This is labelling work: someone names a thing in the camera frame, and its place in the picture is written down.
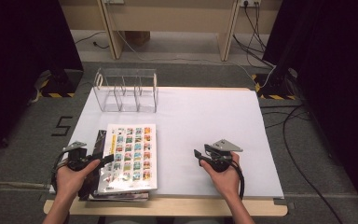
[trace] gray carpet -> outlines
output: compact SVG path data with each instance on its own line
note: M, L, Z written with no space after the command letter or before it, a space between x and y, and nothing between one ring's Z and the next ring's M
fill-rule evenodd
M0 148L0 182L48 184L49 171L55 157L65 147L86 103L91 83L98 67L156 68L159 86L246 87L253 82L235 65L163 64L163 63L84 63L85 73L73 98L41 98L30 105L7 137L8 147ZM249 68L249 73L267 70ZM285 148L282 124L292 107L300 101L259 100L264 114L269 145L282 183L289 213L285 217L255 217L257 223L337 223L333 213L319 198L294 166ZM344 223L358 223L358 195L342 167L329 158L324 142L305 108L297 110L298 118L286 125L287 144L296 163L310 182L330 202ZM56 125L71 128L65 136ZM0 186L0 223L41 223L45 189L25 189ZM97 223L97 217L72 216L70 223Z

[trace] stack of books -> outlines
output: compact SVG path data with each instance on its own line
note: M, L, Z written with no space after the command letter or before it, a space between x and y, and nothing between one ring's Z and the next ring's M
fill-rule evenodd
M108 124L93 155L114 155L95 178L91 201L147 201L157 184L156 124Z

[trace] clear acrylic box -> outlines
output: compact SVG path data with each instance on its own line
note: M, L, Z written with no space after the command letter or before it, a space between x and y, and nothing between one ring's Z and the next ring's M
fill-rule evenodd
M93 89L103 112L157 112L156 69L100 68Z

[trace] power strip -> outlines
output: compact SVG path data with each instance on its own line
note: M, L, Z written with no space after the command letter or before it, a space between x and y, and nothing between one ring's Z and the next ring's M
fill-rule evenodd
M259 6L261 4L261 0L241 0L241 7L244 7L245 1L248 2L248 7L255 7L257 3Z

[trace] hand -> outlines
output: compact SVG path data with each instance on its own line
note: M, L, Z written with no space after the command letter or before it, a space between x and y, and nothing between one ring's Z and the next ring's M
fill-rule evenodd
M232 160L240 164L240 156L231 152ZM229 166L224 172L217 173L210 164L206 161L200 162L201 166L211 176L214 186L217 191L225 198L228 199L233 195L238 197L238 187L240 185L240 178L232 166Z
M87 175L100 164L100 160L89 163L81 171L73 171L67 166L61 167L57 172L57 197L73 200L80 191Z

